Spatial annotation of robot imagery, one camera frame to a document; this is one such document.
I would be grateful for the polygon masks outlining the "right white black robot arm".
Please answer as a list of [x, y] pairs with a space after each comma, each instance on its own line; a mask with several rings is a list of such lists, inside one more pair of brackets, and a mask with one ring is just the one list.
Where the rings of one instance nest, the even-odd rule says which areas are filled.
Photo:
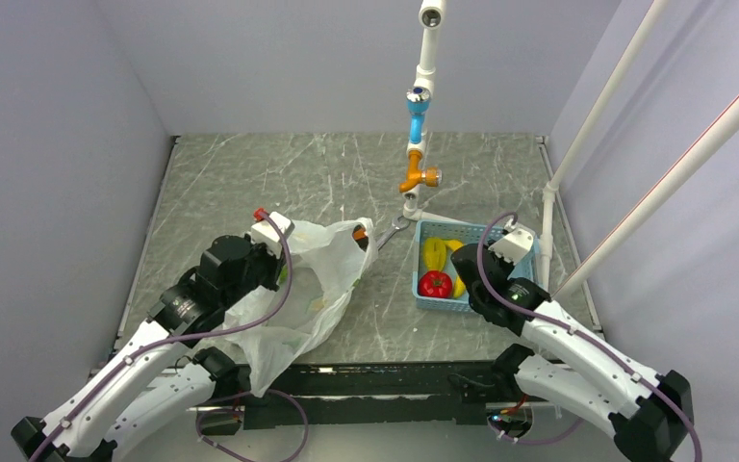
[[498, 396], [559, 405], [602, 430], [629, 461], [669, 461], [685, 439], [702, 459], [691, 385], [682, 374], [657, 372], [610, 346], [547, 291], [513, 276], [512, 264], [487, 246], [466, 244], [450, 261], [473, 311], [528, 342], [493, 363]]

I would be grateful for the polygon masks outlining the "white plastic shopping bag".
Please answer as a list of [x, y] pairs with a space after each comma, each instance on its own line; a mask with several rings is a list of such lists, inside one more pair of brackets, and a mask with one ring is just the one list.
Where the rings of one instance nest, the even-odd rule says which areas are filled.
[[[288, 239], [293, 274], [280, 277], [276, 292], [259, 288], [225, 313], [222, 327], [234, 328], [267, 315], [283, 301], [269, 320], [225, 339], [242, 350], [250, 367], [250, 392], [260, 398], [301, 355], [326, 341], [342, 320], [355, 287], [378, 256], [376, 233], [370, 218], [320, 225], [294, 223]], [[352, 238], [356, 225], [369, 235], [361, 249]]]

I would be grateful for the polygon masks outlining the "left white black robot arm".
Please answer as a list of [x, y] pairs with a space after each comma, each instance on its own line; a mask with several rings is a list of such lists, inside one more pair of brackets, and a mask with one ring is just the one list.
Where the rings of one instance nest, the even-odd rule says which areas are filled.
[[237, 368], [217, 348], [202, 350], [184, 372], [145, 390], [200, 340], [225, 312], [257, 289], [276, 291], [291, 256], [286, 230], [254, 225], [221, 236], [165, 290], [127, 344], [79, 392], [42, 418], [27, 416], [11, 436], [30, 461], [113, 461], [184, 409], [230, 401]]

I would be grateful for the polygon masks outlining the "yellow fake star fruit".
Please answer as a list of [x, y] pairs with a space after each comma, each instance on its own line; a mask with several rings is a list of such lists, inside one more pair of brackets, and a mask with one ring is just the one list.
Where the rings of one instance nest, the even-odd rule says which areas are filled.
[[421, 258], [426, 272], [443, 271], [446, 266], [446, 257], [444, 240], [429, 237], [423, 242]]

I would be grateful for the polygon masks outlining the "red fake fruit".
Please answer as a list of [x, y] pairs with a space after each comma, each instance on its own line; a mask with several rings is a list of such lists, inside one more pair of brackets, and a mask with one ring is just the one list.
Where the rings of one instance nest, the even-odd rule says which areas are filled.
[[453, 281], [447, 274], [439, 270], [426, 272], [418, 281], [417, 293], [430, 298], [452, 298]]

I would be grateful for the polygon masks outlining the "yellow fake banana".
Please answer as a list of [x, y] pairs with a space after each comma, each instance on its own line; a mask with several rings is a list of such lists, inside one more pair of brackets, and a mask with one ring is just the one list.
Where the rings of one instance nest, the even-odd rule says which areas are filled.
[[[453, 253], [465, 245], [459, 240], [444, 240], [444, 244], [446, 246], [446, 252], [447, 252], [446, 262], [448, 264], [450, 263], [450, 257], [453, 255]], [[454, 299], [459, 299], [465, 292], [466, 292], [466, 285], [464, 284], [463, 280], [458, 275], [455, 275], [454, 280], [453, 280], [452, 297]]]

